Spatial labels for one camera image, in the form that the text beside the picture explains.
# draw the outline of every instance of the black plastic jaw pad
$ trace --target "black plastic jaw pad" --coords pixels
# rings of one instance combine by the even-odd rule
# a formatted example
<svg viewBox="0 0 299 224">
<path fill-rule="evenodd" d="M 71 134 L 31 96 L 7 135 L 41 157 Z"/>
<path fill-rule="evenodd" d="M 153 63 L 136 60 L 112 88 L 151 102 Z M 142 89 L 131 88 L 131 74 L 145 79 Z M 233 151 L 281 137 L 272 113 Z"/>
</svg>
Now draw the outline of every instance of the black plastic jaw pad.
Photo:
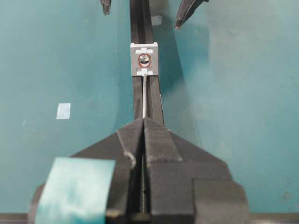
<svg viewBox="0 0 299 224">
<path fill-rule="evenodd" d="M 114 134 L 74 154 L 72 157 L 115 160 L 107 210 L 107 224 L 126 224 L 127 213 L 139 210 L 143 119 L 120 128 Z M 28 224 L 35 223 L 37 206 L 43 192 L 38 187 L 31 203 Z"/>
<path fill-rule="evenodd" d="M 181 29 L 183 24 L 193 15 L 198 6 L 209 0 L 182 0 L 175 22 L 175 29 Z"/>
<path fill-rule="evenodd" d="M 153 224 L 221 223 L 210 217 L 230 224 L 247 220 L 245 193 L 225 162 L 149 118 L 144 119 L 144 135 Z M 227 214 L 219 212 L 222 206 Z"/>
</svg>

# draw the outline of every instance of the teal table surface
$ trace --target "teal table surface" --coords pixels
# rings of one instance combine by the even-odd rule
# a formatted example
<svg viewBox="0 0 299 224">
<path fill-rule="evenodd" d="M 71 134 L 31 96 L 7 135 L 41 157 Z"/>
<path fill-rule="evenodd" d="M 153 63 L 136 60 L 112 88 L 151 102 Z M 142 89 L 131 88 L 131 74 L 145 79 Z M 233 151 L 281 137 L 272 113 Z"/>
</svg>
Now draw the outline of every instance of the teal table surface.
<svg viewBox="0 0 299 224">
<path fill-rule="evenodd" d="M 182 30 L 179 0 L 150 2 L 165 125 L 226 161 L 252 212 L 299 212 L 299 1 L 211 0 Z M 0 213 L 133 121 L 129 45 L 128 0 L 0 1 Z"/>
</svg>

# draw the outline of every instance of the metal channel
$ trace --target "metal channel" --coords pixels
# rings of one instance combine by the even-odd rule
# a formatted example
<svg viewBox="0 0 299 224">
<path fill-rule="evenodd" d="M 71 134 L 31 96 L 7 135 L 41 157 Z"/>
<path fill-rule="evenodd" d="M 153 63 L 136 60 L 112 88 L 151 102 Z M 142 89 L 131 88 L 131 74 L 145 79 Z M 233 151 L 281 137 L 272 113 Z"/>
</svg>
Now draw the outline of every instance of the metal channel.
<svg viewBox="0 0 299 224">
<path fill-rule="evenodd" d="M 154 42 L 153 29 L 151 25 L 149 0 L 130 0 L 131 18 L 131 42 L 135 44 L 146 44 Z M 132 77 L 134 118 L 142 118 L 143 106 L 143 78 Z M 164 125 L 162 112 L 159 78 L 156 76 L 147 77 L 147 117 L 154 119 L 157 123 Z"/>
</svg>

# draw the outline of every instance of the metal wire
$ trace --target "metal wire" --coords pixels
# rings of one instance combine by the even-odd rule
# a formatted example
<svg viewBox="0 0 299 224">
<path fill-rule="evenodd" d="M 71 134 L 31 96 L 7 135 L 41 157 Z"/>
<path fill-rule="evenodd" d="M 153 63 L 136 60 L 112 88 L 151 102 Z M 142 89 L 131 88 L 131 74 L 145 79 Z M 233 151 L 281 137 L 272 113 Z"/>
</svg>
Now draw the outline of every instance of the metal wire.
<svg viewBox="0 0 299 224">
<path fill-rule="evenodd" d="M 147 117 L 147 92 L 146 92 L 146 88 L 147 88 L 147 74 L 145 73 L 143 75 L 143 106 L 142 106 L 142 117 L 145 118 Z"/>
</svg>

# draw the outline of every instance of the white label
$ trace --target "white label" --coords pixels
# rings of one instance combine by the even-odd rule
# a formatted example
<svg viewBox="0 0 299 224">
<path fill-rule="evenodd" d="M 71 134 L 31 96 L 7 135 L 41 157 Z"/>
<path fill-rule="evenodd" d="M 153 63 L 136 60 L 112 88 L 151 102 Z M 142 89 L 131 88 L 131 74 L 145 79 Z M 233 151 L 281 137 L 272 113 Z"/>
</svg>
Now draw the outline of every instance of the white label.
<svg viewBox="0 0 299 224">
<path fill-rule="evenodd" d="M 70 119 L 71 104 L 61 103 L 58 104 L 56 119 Z"/>
</svg>

